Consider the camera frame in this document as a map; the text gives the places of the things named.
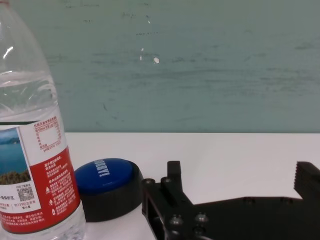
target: screw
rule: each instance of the screw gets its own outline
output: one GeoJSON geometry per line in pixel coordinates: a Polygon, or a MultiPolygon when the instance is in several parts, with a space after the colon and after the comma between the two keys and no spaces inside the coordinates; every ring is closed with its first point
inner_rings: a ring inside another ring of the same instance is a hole
{"type": "Polygon", "coordinates": [[[209,221],[209,218],[207,217],[206,214],[199,213],[197,216],[195,216],[195,220],[200,223],[206,223],[209,221]]]}
{"type": "Polygon", "coordinates": [[[170,224],[172,225],[182,225],[184,223],[184,221],[181,218],[181,215],[173,215],[173,217],[170,219],[170,224]]]}
{"type": "Polygon", "coordinates": [[[144,184],[148,184],[148,185],[151,185],[151,184],[154,184],[156,181],[152,178],[146,178],[143,180],[143,183],[144,184]]]}
{"type": "Polygon", "coordinates": [[[165,176],[165,177],[163,177],[162,179],[161,179],[161,182],[164,182],[164,183],[170,183],[172,180],[171,180],[171,178],[169,178],[169,177],[167,177],[167,176],[165,176]]]}
{"type": "Polygon", "coordinates": [[[193,232],[195,235],[202,235],[206,230],[203,227],[196,226],[193,228],[193,232]]]}

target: bottle label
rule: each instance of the bottle label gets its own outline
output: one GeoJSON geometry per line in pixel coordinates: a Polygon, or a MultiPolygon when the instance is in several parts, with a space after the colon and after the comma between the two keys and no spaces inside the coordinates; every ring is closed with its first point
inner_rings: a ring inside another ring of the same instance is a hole
{"type": "Polygon", "coordinates": [[[6,231],[44,230],[79,205],[58,107],[44,120],[0,130],[0,221],[6,231]]]}

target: white tabletop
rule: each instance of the white tabletop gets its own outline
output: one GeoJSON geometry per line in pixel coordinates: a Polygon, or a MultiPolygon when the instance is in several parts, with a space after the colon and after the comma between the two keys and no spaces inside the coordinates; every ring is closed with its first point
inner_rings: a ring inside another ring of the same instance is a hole
{"type": "MultiPolygon", "coordinates": [[[[296,162],[320,168],[320,134],[67,133],[74,168],[101,158],[135,162],[157,182],[167,161],[181,161],[183,190],[194,204],[244,196],[287,196],[296,162]]],[[[88,223],[86,240],[152,240],[141,206],[88,223]]]]}

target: plastic water bottle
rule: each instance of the plastic water bottle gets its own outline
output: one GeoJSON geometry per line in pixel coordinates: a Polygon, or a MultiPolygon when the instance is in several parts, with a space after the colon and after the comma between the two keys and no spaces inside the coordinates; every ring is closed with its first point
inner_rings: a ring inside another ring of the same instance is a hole
{"type": "Polygon", "coordinates": [[[0,0],[0,221],[6,240],[84,237],[56,88],[40,47],[7,0],[0,0]]]}

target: teal wall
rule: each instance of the teal wall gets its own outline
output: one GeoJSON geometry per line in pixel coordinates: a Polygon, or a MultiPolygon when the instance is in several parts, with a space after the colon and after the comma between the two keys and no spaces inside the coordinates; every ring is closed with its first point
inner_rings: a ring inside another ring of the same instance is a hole
{"type": "Polygon", "coordinates": [[[319,0],[11,2],[69,132],[320,132],[319,0]]]}

